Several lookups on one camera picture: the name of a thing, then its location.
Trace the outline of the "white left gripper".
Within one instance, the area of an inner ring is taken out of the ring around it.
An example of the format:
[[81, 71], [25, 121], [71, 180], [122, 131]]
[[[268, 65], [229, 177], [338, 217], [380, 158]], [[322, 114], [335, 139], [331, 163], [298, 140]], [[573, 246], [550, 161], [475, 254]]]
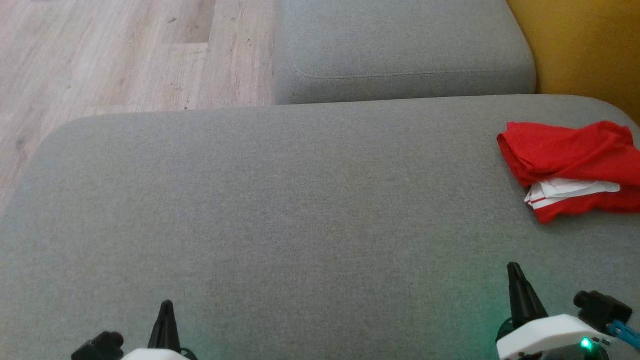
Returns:
[[160, 305], [157, 319], [151, 330], [148, 348], [135, 349], [125, 354], [122, 360], [198, 360], [198, 357], [188, 349], [178, 351], [168, 349], [182, 349], [174, 304], [171, 300], [165, 300]]

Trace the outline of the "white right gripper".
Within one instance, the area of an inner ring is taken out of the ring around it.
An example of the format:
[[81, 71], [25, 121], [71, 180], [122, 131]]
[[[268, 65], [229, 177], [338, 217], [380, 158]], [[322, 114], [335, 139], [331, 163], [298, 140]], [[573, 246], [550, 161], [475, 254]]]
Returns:
[[496, 348], [500, 360], [521, 360], [571, 346], [594, 351], [608, 342], [608, 335], [578, 317], [569, 314], [548, 317], [518, 263], [508, 263], [507, 273], [511, 317], [498, 330]]

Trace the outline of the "red shorts with white trim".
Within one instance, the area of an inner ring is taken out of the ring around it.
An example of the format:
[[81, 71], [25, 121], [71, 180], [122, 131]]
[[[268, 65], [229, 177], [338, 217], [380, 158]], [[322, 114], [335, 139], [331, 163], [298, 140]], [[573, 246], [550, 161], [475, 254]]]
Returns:
[[541, 224], [592, 210], [640, 214], [640, 149], [626, 126], [510, 121], [497, 143]]

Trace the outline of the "large grey sofa seat cushion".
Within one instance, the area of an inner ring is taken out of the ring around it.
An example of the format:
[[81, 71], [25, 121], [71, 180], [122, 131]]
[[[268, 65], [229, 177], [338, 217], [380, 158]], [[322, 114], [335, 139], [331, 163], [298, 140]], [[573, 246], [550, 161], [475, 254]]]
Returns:
[[149, 112], [44, 139], [0, 221], [0, 360], [145, 347], [172, 300], [199, 360], [491, 360], [517, 262], [550, 314], [599, 291], [640, 330], [640, 215], [540, 225], [506, 124], [640, 129], [562, 95]]

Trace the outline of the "small grey sofa cushion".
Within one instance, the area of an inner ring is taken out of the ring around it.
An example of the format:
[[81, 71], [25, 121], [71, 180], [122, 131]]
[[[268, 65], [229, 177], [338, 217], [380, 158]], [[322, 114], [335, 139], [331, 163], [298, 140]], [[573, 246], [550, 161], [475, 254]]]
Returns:
[[278, 0], [276, 105], [533, 94], [506, 0]]

